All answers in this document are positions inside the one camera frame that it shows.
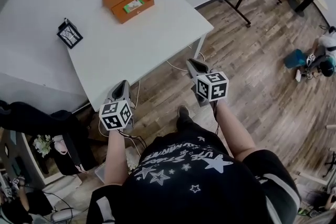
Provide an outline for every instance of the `star print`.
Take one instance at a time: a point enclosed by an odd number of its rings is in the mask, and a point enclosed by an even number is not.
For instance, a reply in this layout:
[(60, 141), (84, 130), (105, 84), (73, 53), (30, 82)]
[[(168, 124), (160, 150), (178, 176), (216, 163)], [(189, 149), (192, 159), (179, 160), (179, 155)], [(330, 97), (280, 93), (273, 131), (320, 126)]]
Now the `star print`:
[(233, 162), (225, 162), (223, 161), (223, 155), (219, 154), (216, 158), (214, 159), (209, 159), (209, 158), (202, 158), (205, 162), (208, 163), (208, 166), (205, 167), (205, 169), (210, 169), (214, 168), (221, 174), (223, 173), (223, 167), (226, 165), (231, 165)]
[(150, 183), (158, 182), (162, 186), (163, 185), (163, 181), (170, 178), (168, 176), (165, 176), (163, 174), (163, 172), (164, 172), (164, 170), (161, 170), (161, 172), (159, 172), (159, 173), (150, 173), (153, 176), (153, 178), (151, 179)]
[(201, 191), (199, 185), (196, 186), (192, 185), (190, 190), (193, 191), (194, 193)]
[(189, 163), (187, 164), (183, 164), (182, 169), (185, 171), (188, 171), (191, 168), (191, 166), (189, 165)]
[(137, 174), (135, 174), (135, 176), (138, 176), (138, 175), (142, 175), (142, 179), (145, 179), (147, 174), (152, 172), (152, 171), (155, 171), (156, 169), (152, 169), (152, 166), (151, 167), (148, 167), (148, 168), (142, 168), (142, 171), (138, 172)]

